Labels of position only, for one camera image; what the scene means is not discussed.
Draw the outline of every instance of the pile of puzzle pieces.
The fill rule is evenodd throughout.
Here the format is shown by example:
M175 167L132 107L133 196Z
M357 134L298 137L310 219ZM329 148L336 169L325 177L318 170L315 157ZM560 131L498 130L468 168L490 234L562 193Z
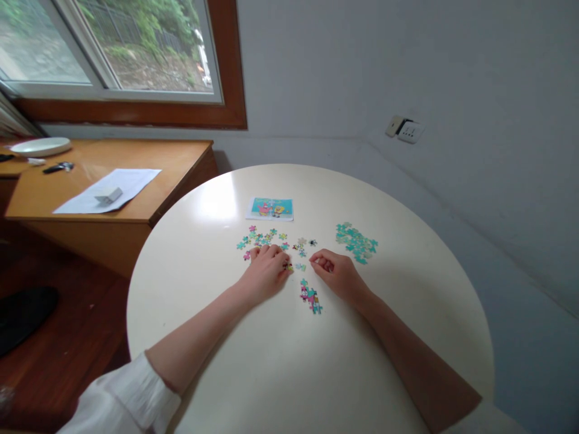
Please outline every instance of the pile of puzzle pieces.
M257 228L254 225L251 225L251 226L249 226L249 234L247 236L244 236L242 238L242 240L237 244L237 249L243 250L244 248L247 248L249 245L252 245L254 247L263 247L264 245L271 245L275 235L277 235L276 229L270 229L270 231L267 234L263 235L263 234L258 234ZM278 237L281 241L284 241L283 243L281 243L279 245L281 247L281 249L282 250L289 249L290 243L288 243L286 241L288 239L287 234L282 233L282 234L279 234ZM306 244L308 244L308 241L305 238L300 238L297 242L298 242L298 244L294 245L294 249L299 252L299 255L301 257L305 257L306 251L305 251L304 246ZM317 244L317 242L316 242L316 240L311 240L309 242L309 244L311 246L315 246ZM243 259L244 260L250 260L251 258L252 257L250 254L250 250L246 250L245 254L243 255ZM289 263L289 264L287 264L286 269L293 271L294 266ZM296 264L295 269L298 269L300 271L306 271L306 265L298 263L298 264Z
M306 240L305 238L299 238L297 240L297 244L294 244L294 250L297 250L298 254L301 257L306 257L306 250L304 248L304 245L308 243L308 240ZM309 242L310 246L314 247L318 244L318 242L316 240L311 240Z
M367 259L376 253L378 241L363 236L358 229L352 227L352 223L345 222L338 224L337 227L336 241L339 244L347 244L346 250L351 251L359 263L367 264Z
M318 292L314 291L313 288L308 287L308 282L302 279L302 301L307 301L309 303L309 308L312 309L314 315L316 313L321 314L320 300L318 299Z

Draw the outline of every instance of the small white box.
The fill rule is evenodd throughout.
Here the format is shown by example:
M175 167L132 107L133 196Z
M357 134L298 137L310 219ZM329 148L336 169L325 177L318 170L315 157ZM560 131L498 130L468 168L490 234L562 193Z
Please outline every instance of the small white box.
M98 200L101 204L110 205L121 195L122 190L119 187L110 187L101 190L97 195L95 195L95 199Z

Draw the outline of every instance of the window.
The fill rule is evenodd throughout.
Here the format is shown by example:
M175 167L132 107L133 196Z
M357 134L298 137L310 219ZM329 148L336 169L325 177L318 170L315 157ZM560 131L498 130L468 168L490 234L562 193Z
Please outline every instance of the window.
M0 0L0 87L37 122L246 129L235 0Z

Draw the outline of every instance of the sheet of paper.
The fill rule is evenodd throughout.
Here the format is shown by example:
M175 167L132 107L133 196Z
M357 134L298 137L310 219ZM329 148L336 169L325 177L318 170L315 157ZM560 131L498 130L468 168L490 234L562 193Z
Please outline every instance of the sheet of paper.
M53 214L99 214L119 209L134 198L160 171L160 169L115 169L57 208ZM122 195L109 205L95 199L99 192L109 187L119 187Z
M294 219L293 200L252 197L245 218L249 220L292 221Z

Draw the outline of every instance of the white plate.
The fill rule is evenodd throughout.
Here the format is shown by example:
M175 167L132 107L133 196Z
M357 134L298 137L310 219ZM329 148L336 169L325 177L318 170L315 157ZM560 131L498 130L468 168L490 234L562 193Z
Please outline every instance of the white plate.
M19 143L10 148L10 151L22 157L48 157L71 148L71 141L65 137L47 137Z

